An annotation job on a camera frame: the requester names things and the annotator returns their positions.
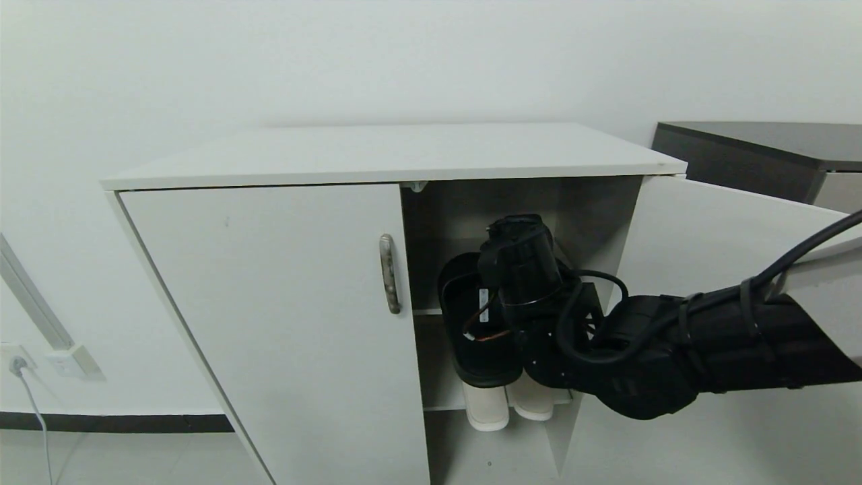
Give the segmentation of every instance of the black baseboard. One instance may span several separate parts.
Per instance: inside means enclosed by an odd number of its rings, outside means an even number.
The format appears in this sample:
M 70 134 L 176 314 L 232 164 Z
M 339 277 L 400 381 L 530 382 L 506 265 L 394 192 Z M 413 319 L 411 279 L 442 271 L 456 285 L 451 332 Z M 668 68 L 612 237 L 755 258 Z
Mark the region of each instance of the black baseboard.
M 42 414 L 49 431 L 97 433 L 234 432 L 224 414 L 155 414 L 149 416 L 84 416 Z M 32 413 L 0 413 L 0 429 L 41 430 Z

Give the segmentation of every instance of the white slipper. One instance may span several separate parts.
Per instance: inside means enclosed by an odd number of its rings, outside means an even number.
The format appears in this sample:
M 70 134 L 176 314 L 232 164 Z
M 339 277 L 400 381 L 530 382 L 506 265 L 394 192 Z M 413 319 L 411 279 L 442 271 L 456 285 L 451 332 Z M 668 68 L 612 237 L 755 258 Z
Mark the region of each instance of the white slipper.
M 548 421 L 553 416 L 551 389 L 530 378 L 527 373 L 506 386 L 509 402 L 515 412 L 533 421 Z
M 503 387 L 480 389 L 466 382 L 464 402 L 467 404 L 467 420 L 479 431 L 499 431 L 509 423 L 509 403 Z

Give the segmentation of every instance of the orange wire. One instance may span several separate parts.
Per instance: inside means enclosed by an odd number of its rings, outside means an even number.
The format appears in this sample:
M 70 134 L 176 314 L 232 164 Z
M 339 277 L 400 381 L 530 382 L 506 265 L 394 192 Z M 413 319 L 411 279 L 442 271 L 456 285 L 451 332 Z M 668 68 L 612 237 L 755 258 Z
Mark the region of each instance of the orange wire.
M 463 333 L 464 335 L 469 333 L 470 326 L 473 325 L 473 323 L 476 321 L 476 318 L 479 318 L 479 315 L 481 315 L 482 312 L 487 310 L 490 307 L 490 304 L 494 303 L 495 299 L 497 299 L 496 293 L 494 293 L 494 295 L 488 299 L 488 303 L 482 305 L 482 308 L 479 308 L 478 312 L 473 313 L 473 315 L 470 318 L 468 318 L 466 322 L 464 322 L 464 328 L 461 331 L 461 333 Z M 495 333 L 494 335 L 489 335 L 488 337 L 476 338 L 475 340 L 476 340 L 476 342 L 487 342 L 489 340 L 494 340 L 495 338 L 499 338 L 499 337 L 502 337 L 504 335 L 507 335 L 507 334 L 509 334 L 509 332 L 510 331 L 508 331 L 508 330 L 504 330 L 504 331 L 500 331 L 498 333 Z

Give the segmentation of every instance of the open cabinet door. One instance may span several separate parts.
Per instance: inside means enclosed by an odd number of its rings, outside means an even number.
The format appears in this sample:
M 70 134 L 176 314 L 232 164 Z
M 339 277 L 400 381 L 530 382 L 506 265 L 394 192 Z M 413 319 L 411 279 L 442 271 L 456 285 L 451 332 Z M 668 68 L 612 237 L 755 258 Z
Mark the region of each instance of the open cabinet door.
M 736 285 L 841 217 L 677 177 L 647 177 L 617 275 L 631 294 L 685 296 Z M 837 240 L 860 234 L 848 231 Z M 581 483 L 856 483 L 860 457 L 859 384 L 702 394 L 676 414 L 643 422 L 585 396 L 565 472 Z

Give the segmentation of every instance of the floor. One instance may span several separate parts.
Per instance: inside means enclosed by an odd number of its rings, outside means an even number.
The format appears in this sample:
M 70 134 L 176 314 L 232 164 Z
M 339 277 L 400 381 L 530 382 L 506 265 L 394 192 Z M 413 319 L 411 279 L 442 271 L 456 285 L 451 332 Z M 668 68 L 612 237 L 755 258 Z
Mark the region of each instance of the floor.
M 268 485 L 233 433 L 48 433 L 54 485 Z M 40 431 L 0 430 L 0 483 L 47 485 Z

